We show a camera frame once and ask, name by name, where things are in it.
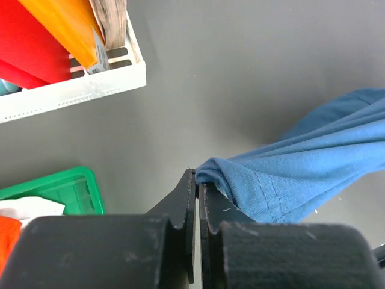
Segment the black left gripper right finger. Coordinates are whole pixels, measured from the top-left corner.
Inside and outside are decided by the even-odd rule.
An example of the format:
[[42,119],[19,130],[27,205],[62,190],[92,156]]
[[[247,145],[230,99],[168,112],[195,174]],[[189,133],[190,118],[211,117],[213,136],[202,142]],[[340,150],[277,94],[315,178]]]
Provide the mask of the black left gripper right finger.
[[199,185],[203,288],[261,288],[259,225],[213,184]]

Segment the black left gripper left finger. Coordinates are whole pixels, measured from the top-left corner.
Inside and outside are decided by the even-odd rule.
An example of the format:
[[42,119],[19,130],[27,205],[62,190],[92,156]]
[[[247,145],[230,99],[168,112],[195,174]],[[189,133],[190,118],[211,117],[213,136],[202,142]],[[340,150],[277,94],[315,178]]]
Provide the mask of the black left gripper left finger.
[[167,219],[159,268],[160,285],[194,283],[196,182],[186,169],[176,187],[147,212]]

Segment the blue t-shirt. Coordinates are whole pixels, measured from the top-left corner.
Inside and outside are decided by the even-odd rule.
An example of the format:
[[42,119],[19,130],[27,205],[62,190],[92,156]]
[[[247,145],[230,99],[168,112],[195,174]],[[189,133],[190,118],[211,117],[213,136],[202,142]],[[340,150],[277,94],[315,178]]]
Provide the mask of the blue t-shirt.
[[208,159],[196,182],[214,184],[257,222],[294,223],[383,169],[384,90],[365,88],[320,105],[276,143]]

